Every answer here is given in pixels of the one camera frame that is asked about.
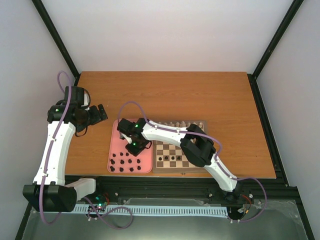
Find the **purple cable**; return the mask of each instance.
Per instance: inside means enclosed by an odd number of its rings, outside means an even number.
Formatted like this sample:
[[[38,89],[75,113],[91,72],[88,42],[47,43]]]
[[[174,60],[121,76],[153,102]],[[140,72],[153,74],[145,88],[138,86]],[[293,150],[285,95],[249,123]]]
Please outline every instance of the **purple cable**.
[[[117,229],[117,230],[121,230],[121,229],[126,229],[127,227],[129,227],[129,226],[132,224],[132,221],[133,221],[133,219],[134,219],[134,216],[133,216],[132,211],[131,211],[129,208],[127,208],[127,207],[125,207],[125,206],[118,206],[118,207],[115,207],[115,208],[111,209],[110,211],[106,212],[105,214],[100,215],[99,212],[98,212],[98,210],[95,208],[95,206],[93,205],[93,203],[90,201],[90,199],[87,198],[86,196],[84,197],[84,199],[87,200],[88,203],[91,205],[93,211],[96,213],[96,215],[98,216],[98,218],[99,218],[102,222],[104,222],[106,225],[108,225],[110,228],[112,228],[112,229]],[[121,226],[121,227],[113,226],[113,225],[111,225],[110,223],[108,223],[107,221],[105,221],[105,220],[103,219],[105,216],[108,216],[110,213],[112,213],[112,212],[114,212],[114,211],[116,211],[116,210],[118,210],[118,209],[127,210],[127,211],[129,212],[129,214],[130,214],[130,221],[129,221],[129,223],[128,223],[127,225],[125,225],[125,226]]]
[[[60,71],[60,72],[58,72],[58,75],[56,76],[56,80],[58,81],[59,88],[61,89],[61,91],[62,91],[63,93],[65,93],[65,90],[64,90],[64,88],[61,86],[61,82],[60,82],[60,75],[61,75],[61,74],[65,74],[68,79],[70,79],[70,77],[68,76],[68,74],[67,74],[65,71]]]
[[[121,112],[122,110],[124,109],[124,107],[128,104],[135,104],[138,106],[138,108],[140,109],[141,113],[142,113],[142,116],[145,120],[145,122],[147,124],[149,124],[151,127],[155,128],[155,125],[153,125],[152,123],[150,123],[147,119],[147,116],[145,114],[145,111],[143,110],[143,108],[140,106],[139,103],[137,103],[136,101],[127,101],[126,103],[124,103],[121,107],[120,107],[120,110],[119,110],[119,113],[118,113],[118,116],[117,116],[117,122],[119,124],[120,122],[120,116],[121,116]],[[164,131],[168,131],[168,132],[171,132],[171,133],[176,133],[177,131],[175,129],[170,129],[170,128],[166,128],[166,127],[161,127],[161,126],[157,126],[156,127],[157,129],[160,129],[160,130],[164,130]],[[221,142],[219,142],[217,139],[215,139],[214,137],[212,136],[208,136],[206,134],[202,134],[202,133],[198,133],[198,132],[192,132],[192,131],[180,131],[181,134],[190,134],[190,135],[196,135],[196,136],[200,136],[200,137],[204,137],[204,138],[207,138],[207,139],[210,139],[214,142],[216,142],[218,145],[219,145],[219,150],[216,152],[215,156],[214,156],[214,160],[216,161],[216,164],[218,165],[218,167],[221,169],[221,171],[228,177],[230,178],[230,175],[226,172],[226,170],[220,165],[220,163],[218,162],[218,156],[220,154],[220,152],[222,151],[222,144]],[[240,220],[239,222],[240,223],[247,223],[247,222],[250,222],[254,219],[256,219],[258,216],[260,216],[266,209],[267,207],[267,193],[266,193],[266,190],[264,188],[264,186],[261,184],[261,182],[254,178],[254,177],[244,177],[244,178],[234,178],[232,177],[231,179],[233,180],[236,180],[236,181],[242,181],[242,180],[246,180],[246,179],[252,179],[252,180],[255,180],[261,187],[262,191],[263,191],[263,194],[264,194],[264,206],[262,207],[261,211],[254,217],[250,218],[250,219],[247,219],[247,220]]]
[[[68,74],[67,74],[65,71],[59,71],[59,73],[58,73],[58,75],[57,75],[57,81],[58,81],[58,84],[59,84],[60,89],[61,89],[63,92],[65,92],[65,91],[63,90],[63,88],[62,88],[62,86],[61,86],[61,83],[60,83],[60,74],[61,74],[61,73],[64,73],[64,74],[67,76],[67,78],[68,78],[69,91],[68,91],[68,99],[67,99],[67,101],[66,101],[66,105],[65,105],[64,111],[63,111],[63,113],[62,113],[61,119],[60,119],[58,125],[56,126],[56,129],[55,129],[55,131],[54,131],[54,133],[53,133],[53,135],[52,135],[52,138],[53,138],[53,139],[55,139],[56,136],[57,136],[57,133],[58,133],[58,131],[59,131],[59,128],[60,128],[60,126],[61,126],[62,122],[64,121],[64,118],[65,118],[65,116],[66,116],[66,114],[67,114],[67,110],[68,110],[68,108],[69,108],[70,101],[71,101],[71,90],[70,90],[70,89],[71,89],[71,87],[72,87],[72,81],[71,81],[70,77],[68,76]],[[43,168],[43,173],[44,173],[44,174],[47,174],[47,171],[48,171],[48,164],[49,164],[50,153],[51,153],[52,147],[53,147],[53,145],[54,145],[54,142],[55,142],[54,140],[51,140],[51,141],[50,141],[50,144],[49,144],[49,147],[48,147],[48,151],[47,151],[46,156],[45,156],[45,162],[44,162],[44,168]],[[53,224],[53,223],[58,219],[58,217],[60,216],[61,212],[59,212],[59,213],[55,216],[55,218],[54,218],[53,221],[48,222],[48,221],[46,220],[45,214],[44,214],[44,203],[43,203],[43,201],[44,201],[45,181],[46,181],[46,175],[43,175],[42,181],[41,181],[41,185],[40,185],[40,193],[39,193],[39,210],[40,210],[41,220],[42,220],[45,224],[51,225],[51,224]]]

